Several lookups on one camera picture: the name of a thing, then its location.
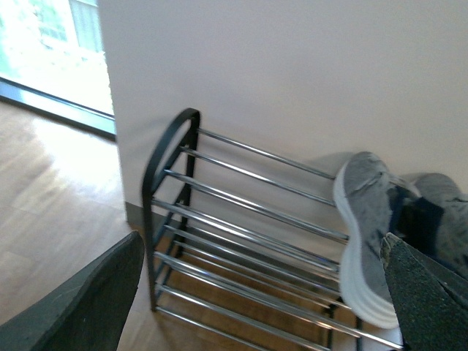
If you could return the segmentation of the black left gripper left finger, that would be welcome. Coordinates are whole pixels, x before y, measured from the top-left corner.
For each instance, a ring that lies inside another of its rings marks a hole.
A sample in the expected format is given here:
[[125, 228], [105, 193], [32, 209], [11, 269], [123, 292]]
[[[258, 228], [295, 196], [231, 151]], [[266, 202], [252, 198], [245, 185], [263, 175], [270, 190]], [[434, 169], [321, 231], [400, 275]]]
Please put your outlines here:
[[132, 231], [1, 326], [2, 350], [116, 350], [135, 299], [144, 243]]

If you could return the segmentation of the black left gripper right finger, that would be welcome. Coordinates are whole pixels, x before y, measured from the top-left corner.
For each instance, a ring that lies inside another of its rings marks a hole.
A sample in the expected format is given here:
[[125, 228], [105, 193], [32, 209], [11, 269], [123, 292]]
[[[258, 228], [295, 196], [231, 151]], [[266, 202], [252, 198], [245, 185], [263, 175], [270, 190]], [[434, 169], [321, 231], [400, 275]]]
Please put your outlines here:
[[381, 259], [405, 350], [467, 349], [467, 280], [392, 233]]

